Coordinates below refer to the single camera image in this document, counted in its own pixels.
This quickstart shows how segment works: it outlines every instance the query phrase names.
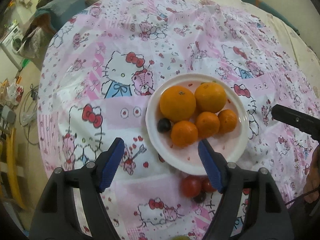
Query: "washing machine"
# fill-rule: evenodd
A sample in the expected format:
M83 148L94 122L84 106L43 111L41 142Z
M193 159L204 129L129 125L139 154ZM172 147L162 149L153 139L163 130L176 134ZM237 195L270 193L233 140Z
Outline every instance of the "washing machine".
M1 43L2 50L18 70L22 70L23 57L18 53L22 45L22 38L23 34L16 25Z

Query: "cherry tomato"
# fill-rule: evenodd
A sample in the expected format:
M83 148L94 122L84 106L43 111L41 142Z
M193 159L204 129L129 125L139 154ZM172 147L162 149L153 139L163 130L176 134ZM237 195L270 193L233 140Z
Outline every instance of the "cherry tomato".
M211 183L209 181L209 178L205 178L203 181L202 181L202 190L204 192L209 192L209 193L212 193L212 192L215 192L217 191L215 188L213 188L211 186Z
M185 197L196 197L201 191L201 179L197 176L189 175L181 182L181 191Z

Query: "mandarin orange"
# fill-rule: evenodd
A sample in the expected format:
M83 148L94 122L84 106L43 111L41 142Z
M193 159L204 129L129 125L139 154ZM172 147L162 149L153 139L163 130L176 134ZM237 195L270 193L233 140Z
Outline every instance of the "mandarin orange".
M223 87L215 82L203 83L195 91L196 104L201 112L219 112L227 102Z
M219 132L220 121L216 114L202 112L196 118L195 125L198 128L199 138L205 139Z
M232 132L237 126L238 117L236 113L230 109L222 110L218 114L218 118L220 121L219 133Z
M198 129L194 123L180 121L171 130L172 143L178 147L187 147L198 139Z
M189 120L196 109L196 98L187 88L173 86L166 89L160 98L160 111L172 122Z

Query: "plastic bag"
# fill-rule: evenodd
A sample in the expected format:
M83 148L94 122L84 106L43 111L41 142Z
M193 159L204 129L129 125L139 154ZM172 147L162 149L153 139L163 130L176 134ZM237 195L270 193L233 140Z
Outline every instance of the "plastic bag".
M33 113L23 112L21 115L21 125L26 126L28 124L31 124L36 119L37 119L37 111L34 111Z
M15 79L9 87L7 87L7 96L6 100L15 106L18 105L21 101L23 95L23 86L17 84Z

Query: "tablecloth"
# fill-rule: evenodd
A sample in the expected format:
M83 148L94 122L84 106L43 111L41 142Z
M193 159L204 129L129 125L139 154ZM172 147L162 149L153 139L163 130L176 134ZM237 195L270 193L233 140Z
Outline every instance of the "tablecloth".
M122 239L201 239L216 211L219 193L203 204L181 195L185 175L155 151L145 127L150 95L190 72L221 79L247 109L249 143L238 165L268 168L285 201L302 191L316 142L272 120L270 111L279 103L318 117L316 96L261 19L212 0L101 0L70 19L49 44L38 130L48 176L59 166L80 168L115 137L124 139L115 179L102 194ZM82 230L90 234L77 190L75 202Z

